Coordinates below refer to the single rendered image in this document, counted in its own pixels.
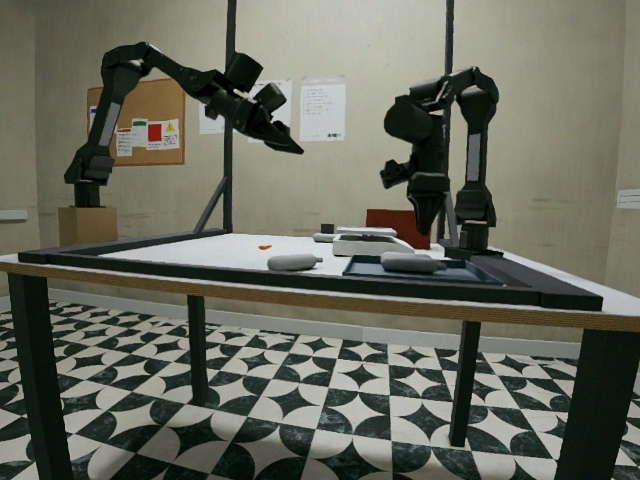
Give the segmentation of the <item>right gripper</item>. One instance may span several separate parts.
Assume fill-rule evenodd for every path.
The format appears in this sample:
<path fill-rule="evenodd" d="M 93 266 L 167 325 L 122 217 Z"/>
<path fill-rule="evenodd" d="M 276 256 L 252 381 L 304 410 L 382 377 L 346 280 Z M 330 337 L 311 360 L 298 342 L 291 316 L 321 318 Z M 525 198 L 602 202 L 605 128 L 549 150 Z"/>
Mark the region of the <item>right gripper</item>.
<path fill-rule="evenodd" d="M 240 104 L 241 101 L 242 104 Z M 259 108 L 256 107 L 256 110 L 254 106 Z M 237 108 L 238 110 L 236 110 Z M 236 114 L 234 114 L 235 111 Z M 234 118 L 232 118 L 233 115 Z M 251 139 L 264 141 L 266 146 L 275 151 L 302 155 L 304 150 L 290 136 L 290 128 L 280 120 L 271 123 L 270 118 L 268 111 L 250 97 L 236 99 L 228 111 L 228 119 L 232 119 L 232 123 L 230 120 L 229 122 L 232 128 L 239 133 Z M 243 132 L 243 130 L 246 131 Z"/>

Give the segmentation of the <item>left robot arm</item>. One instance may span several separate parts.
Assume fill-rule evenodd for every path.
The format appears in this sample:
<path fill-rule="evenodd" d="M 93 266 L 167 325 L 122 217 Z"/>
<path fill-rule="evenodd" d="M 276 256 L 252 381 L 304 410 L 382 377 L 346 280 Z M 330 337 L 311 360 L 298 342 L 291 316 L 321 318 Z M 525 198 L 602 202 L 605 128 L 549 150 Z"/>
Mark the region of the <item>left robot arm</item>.
<path fill-rule="evenodd" d="M 465 185 L 456 194 L 454 208 L 456 225 L 461 225 L 460 247 L 455 248 L 492 251 L 487 249 L 489 227 L 496 227 L 497 218 L 493 202 L 490 202 L 492 195 L 486 186 L 486 164 L 488 124 L 496 113 L 499 91 L 494 80 L 481 73 L 478 66 L 454 73 L 450 74 L 453 82 L 450 75 L 443 75 L 412 84 L 408 94 L 395 97 L 395 104 L 387 111 L 383 125 L 388 135 L 411 143 L 412 148 L 444 148 L 445 128 L 449 124 L 443 115 L 430 112 L 448 109 L 454 101 L 461 106 L 461 114 L 467 122 L 467 150 Z M 469 88 L 473 85 L 476 87 Z M 459 91 L 462 92 L 457 94 Z M 384 170 L 379 173 L 385 189 L 407 181 L 409 184 L 410 177 L 416 173 L 414 158 L 410 154 L 409 161 L 400 164 L 394 159 L 386 161 Z M 487 224 L 461 223 L 471 220 Z"/>

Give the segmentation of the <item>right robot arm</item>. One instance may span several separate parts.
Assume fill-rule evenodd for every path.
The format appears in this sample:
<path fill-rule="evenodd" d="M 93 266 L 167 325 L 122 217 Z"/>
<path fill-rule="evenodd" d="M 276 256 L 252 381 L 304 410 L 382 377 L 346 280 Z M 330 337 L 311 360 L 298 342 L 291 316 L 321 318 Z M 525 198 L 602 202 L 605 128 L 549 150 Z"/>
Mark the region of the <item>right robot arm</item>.
<path fill-rule="evenodd" d="M 217 69 L 202 72 L 185 67 L 156 49 L 141 41 L 135 45 L 118 46 L 104 54 L 100 70 L 104 87 L 89 137 L 77 150 L 64 174 L 65 183 L 74 184 L 75 206 L 69 207 L 106 208 L 100 206 L 97 184 L 107 185 L 112 173 L 115 159 L 111 157 L 109 147 L 119 114 L 125 96 L 136 88 L 141 78 L 150 74 L 152 68 L 156 67 L 176 80 L 190 97 L 205 104 L 205 116 L 214 121 L 219 114 L 229 121 L 230 106 L 242 97 L 234 89 L 249 94 L 264 69 L 247 54 L 235 51 L 224 74 Z M 136 61 L 139 59 L 144 62 L 139 64 Z M 273 82 L 264 86 L 253 100 L 268 111 L 270 121 L 274 117 L 271 113 L 287 101 Z"/>

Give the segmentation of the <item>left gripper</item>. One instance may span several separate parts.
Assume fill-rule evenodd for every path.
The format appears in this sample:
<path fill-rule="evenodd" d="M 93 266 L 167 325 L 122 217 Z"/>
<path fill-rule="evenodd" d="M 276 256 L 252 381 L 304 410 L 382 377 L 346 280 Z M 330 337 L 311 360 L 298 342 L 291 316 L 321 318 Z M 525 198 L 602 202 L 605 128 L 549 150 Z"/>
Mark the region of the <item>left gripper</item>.
<path fill-rule="evenodd" d="M 417 232 L 426 236 L 448 195 L 442 194 L 442 191 L 450 191 L 451 179 L 442 173 L 445 158 L 443 147 L 416 146 L 411 152 L 416 173 L 409 179 L 406 196 L 410 196 L 407 199 L 414 206 Z M 421 174 L 421 172 L 441 174 Z"/>

